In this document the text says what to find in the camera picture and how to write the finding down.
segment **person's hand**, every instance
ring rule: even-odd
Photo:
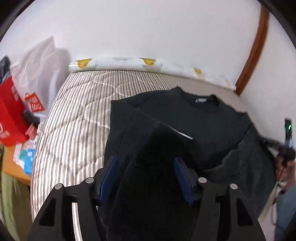
[[[279,181],[287,180],[287,185],[285,186],[285,191],[288,191],[292,187],[295,181],[295,161],[290,160],[287,162],[287,166],[283,166],[283,157],[276,157],[276,179]]]
[[[283,181],[287,177],[287,168],[283,166],[284,158],[282,156],[276,157],[276,179]]]

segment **dark clothing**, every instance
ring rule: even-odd
[[[176,156],[201,177],[236,183],[256,216],[275,184],[274,164],[259,146],[248,115],[216,96],[195,96],[178,87],[111,102],[105,161],[111,155],[120,167],[101,209],[107,240],[191,236],[198,207],[183,199],[173,169]]]
[[[11,76],[9,66],[10,60],[7,56],[4,56],[0,60],[0,84],[3,84]]]

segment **red shopping bag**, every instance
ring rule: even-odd
[[[0,142],[5,146],[25,142],[28,125],[24,119],[25,106],[18,96],[12,78],[0,85]]]

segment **blue gripper pad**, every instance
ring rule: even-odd
[[[194,202],[193,193],[192,193],[193,185],[190,184],[190,180],[184,170],[184,168],[187,168],[187,166],[185,165],[183,160],[180,159],[180,161],[177,157],[175,157],[175,159],[174,159],[175,175],[176,175],[179,185],[182,189],[184,199],[190,205],[192,205],[192,203]]]
[[[99,201],[100,202],[106,202],[108,200],[108,197],[110,195],[111,189],[113,187],[113,184],[115,182],[116,176],[117,176],[117,170],[118,170],[118,158],[114,157],[101,185],[100,185],[100,196]]]

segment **bed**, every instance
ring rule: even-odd
[[[246,111],[234,92],[202,81],[137,71],[71,73],[38,129],[31,182],[33,219],[55,184],[79,184],[103,167],[111,100],[176,86],[188,93],[215,94],[235,110]],[[82,240],[76,205],[73,217],[76,240]]]

